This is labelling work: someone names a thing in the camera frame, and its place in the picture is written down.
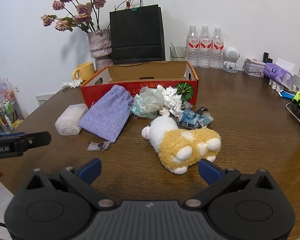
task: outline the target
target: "white plastic box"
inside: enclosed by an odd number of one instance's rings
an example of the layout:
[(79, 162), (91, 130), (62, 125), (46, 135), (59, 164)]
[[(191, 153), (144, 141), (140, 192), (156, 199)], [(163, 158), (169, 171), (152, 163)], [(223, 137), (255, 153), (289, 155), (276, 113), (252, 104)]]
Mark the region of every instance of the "white plastic box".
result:
[(265, 66), (249, 63), (247, 61), (244, 62), (243, 70), (245, 73), (247, 73), (250, 76), (255, 77), (264, 77), (263, 70), (265, 69)]
[(88, 111), (86, 104), (68, 106), (56, 121), (56, 128), (61, 135), (76, 135), (81, 131), (79, 120)]

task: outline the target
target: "red cardboard box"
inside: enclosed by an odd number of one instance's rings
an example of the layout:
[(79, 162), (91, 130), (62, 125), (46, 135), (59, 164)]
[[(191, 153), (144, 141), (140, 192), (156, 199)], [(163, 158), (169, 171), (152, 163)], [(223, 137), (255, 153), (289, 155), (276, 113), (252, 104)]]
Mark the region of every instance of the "red cardboard box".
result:
[(178, 89), (182, 101), (195, 105), (199, 79), (186, 61), (154, 61), (102, 68), (81, 86), (88, 107), (97, 102), (114, 85), (124, 87), (134, 97), (142, 87), (157, 88), (162, 85)]

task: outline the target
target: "textured stone vase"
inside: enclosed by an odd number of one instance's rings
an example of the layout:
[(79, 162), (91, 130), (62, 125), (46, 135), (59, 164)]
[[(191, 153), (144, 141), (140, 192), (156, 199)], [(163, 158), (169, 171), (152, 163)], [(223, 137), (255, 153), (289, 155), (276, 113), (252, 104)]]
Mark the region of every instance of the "textured stone vase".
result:
[(95, 59), (96, 70), (113, 65), (110, 29), (88, 33), (90, 56)]

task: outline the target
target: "wood grain surface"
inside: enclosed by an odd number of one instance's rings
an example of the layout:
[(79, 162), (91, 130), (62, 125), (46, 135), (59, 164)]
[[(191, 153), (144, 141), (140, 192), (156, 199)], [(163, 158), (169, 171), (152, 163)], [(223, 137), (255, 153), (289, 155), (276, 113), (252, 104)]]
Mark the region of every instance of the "wood grain surface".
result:
[[(270, 88), (268, 80), (222, 70), (199, 69), (196, 108), (205, 106), (214, 121), (209, 128), (222, 138), (215, 164), (235, 167), (242, 173), (266, 168), (286, 194), (296, 213), (290, 239), (300, 237), (300, 124), (285, 110), (289, 101)], [(66, 89), (35, 110), (15, 132), (48, 131), (49, 146), (25, 152), (18, 158), (0, 160), (0, 181), (12, 192), (34, 168), (46, 173), (66, 166), (78, 167), (93, 157), (102, 161), (102, 173), (93, 186), (116, 201), (124, 199), (184, 201), (207, 185), (197, 165), (184, 175), (174, 175), (160, 163), (141, 130), (150, 122), (131, 116), (115, 143), (105, 151), (87, 151), (91, 141), (103, 139), (82, 130), (62, 136), (55, 121), (72, 104), (84, 103), (80, 89)]]

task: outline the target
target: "yellow and white plush sheep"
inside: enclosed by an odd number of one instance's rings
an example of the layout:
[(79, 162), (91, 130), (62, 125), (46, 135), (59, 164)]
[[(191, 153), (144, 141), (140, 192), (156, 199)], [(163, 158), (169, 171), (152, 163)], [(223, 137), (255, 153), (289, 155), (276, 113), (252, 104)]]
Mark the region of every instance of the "yellow and white plush sheep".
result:
[(202, 158), (213, 162), (221, 148), (217, 132), (208, 128), (179, 129), (177, 123), (166, 116), (154, 119), (141, 134), (150, 141), (162, 165), (179, 175)]

